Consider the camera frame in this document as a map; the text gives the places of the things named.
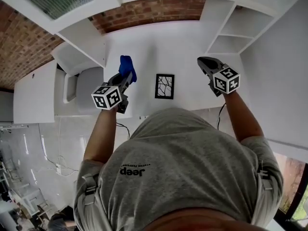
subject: person's arm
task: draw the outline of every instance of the person's arm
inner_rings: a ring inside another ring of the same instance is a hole
[[[77,226],[75,221],[65,221],[65,225],[67,228]]]
[[[102,110],[90,136],[83,160],[106,163],[114,151],[116,135],[116,112]]]
[[[252,136],[264,136],[263,131],[240,95],[224,94],[235,136],[239,142]]]

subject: window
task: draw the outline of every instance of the window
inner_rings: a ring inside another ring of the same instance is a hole
[[[282,201],[274,219],[287,231],[303,231],[308,224],[308,164],[274,155],[284,180]]]

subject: white cube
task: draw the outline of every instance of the white cube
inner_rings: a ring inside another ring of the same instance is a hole
[[[240,87],[240,78],[241,75],[228,66],[213,74],[214,87],[229,94]]]
[[[99,86],[91,94],[96,108],[111,110],[122,102],[121,93],[117,86]]]

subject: brick wall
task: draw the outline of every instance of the brick wall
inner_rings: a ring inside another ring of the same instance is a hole
[[[89,19],[103,34],[149,23],[199,20],[205,0],[138,0]]]
[[[18,80],[50,62],[61,42],[0,1],[0,88],[13,90]]]

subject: gray tile floor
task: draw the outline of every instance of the gray tile floor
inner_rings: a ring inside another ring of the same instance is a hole
[[[220,108],[197,110],[201,116],[216,127]],[[56,118],[55,123],[33,124],[29,128],[14,129],[12,133],[1,134],[0,149],[5,157],[13,157],[20,175],[31,185],[40,188],[45,199],[61,209],[73,201],[74,181],[83,154],[94,127],[96,116]],[[144,121],[145,117],[119,119],[131,132]],[[227,110],[221,115],[220,130],[233,134]],[[127,140],[127,130],[117,127],[115,148]],[[71,168],[63,169],[60,176],[55,165],[46,160]]]

